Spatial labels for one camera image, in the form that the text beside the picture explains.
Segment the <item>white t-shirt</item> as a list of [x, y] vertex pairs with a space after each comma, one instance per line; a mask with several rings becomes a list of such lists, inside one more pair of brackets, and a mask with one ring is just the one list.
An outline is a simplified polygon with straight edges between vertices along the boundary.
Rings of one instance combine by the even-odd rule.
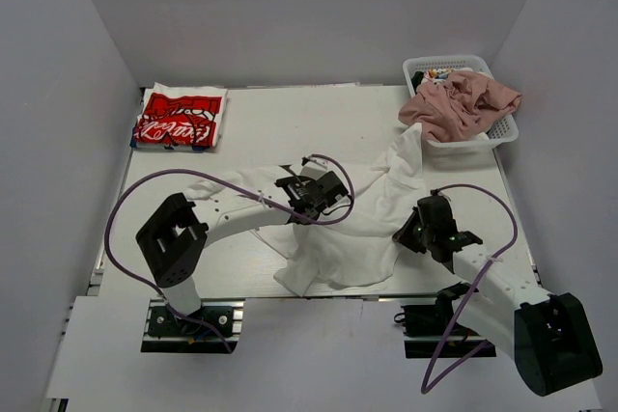
[[400, 253], [392, 236], [427, 193], [421, 135], [421, 125], [415, 124], [376, 161], [345, 164], [355, 201], [349, 217], [334, 212], [337, 224], [252, 230], [255, 238], [287, 261], [274, 274], [278, 284], [303, 296], [316, 282], [336, 288], [362, 287], [392, 276]]

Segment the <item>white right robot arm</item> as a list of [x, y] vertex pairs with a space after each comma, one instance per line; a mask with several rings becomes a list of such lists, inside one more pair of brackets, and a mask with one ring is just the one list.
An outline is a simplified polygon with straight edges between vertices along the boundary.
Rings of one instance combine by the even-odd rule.
[[521, 380], [545, 397], [596, 378], [603, 363], [582, 303], [553, 294], [513, 271], [482, 239], [457, 227], [449, 201], [437, 192], [417, 202], [395, 243], [429, 254], [458, 282], [431, 306], [405, 306], [394, 318], [410, 338], [440, 336], [433, 357], [469, 359], [490, 348], [505, 353]]

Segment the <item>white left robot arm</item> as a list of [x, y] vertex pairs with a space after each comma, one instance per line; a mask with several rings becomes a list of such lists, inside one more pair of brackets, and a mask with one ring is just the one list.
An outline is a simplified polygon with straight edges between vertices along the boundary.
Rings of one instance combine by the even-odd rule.
[[232, 235], [268, 226], [331, 225], [324, 212], [353, 199], [349, 179], [332, 171], [269, 180], [251, 191], [223, 182], [206, 199], [184, 193], [167, 197], [136, 235], [136, 242], [175, 316], [196, 316], [202, 309], [192, 278], [203, 250]]

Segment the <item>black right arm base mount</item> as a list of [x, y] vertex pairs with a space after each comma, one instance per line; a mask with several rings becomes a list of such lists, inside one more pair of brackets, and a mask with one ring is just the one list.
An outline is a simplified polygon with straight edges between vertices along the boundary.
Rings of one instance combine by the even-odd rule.
[[[463, 298], [468, 289], [469, 284], [457, 283], [439, 291], [432, 303], [407, 304], [394, 315], [394, 323], [403, 328], [407, 359], [430, 359], [432, 357], [454, 313], [454, 304]], [[438, 357], [462, 358], [478, 346], [481, 348], [473, 354], [474, 357], [496, 356], [495, 347], [491, 343], [484, 343], [476, 332], [456, 323]]]

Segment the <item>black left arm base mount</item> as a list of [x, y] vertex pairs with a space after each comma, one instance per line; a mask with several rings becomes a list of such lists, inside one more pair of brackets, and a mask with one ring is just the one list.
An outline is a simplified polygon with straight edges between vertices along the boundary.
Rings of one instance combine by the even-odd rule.
[[229, 347], [208, 327], [175, 317], [162, 300], [152, 300], [147, 311], [141, 348], [143, 353], [231, 354], [239, 341], [243, 301], [202, 300], [194, 318], [214, 326]]

